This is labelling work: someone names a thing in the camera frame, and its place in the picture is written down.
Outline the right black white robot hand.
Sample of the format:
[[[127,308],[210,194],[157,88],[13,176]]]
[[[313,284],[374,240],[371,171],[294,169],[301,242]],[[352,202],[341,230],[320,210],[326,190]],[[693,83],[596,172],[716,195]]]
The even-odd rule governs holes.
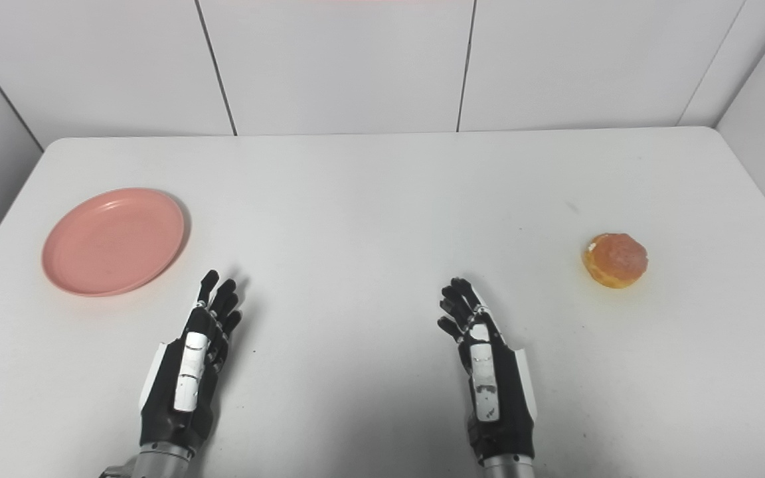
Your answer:
[[[454,339],[467,373],[471,415],[467,433],[477,462],[531,465],[537,408],[527,357],[513,350],[470,281],[452,278],[441,290],[438,326]]]

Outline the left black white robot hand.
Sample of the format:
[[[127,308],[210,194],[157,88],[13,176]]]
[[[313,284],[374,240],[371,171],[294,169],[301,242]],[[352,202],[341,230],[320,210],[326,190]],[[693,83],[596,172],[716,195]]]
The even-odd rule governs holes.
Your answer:
[[[242,321],[238,285],[209,270],[179,338],[166,344],[141,406],[139,444],[169,444],[196,454],[213,431],[213,400]]]

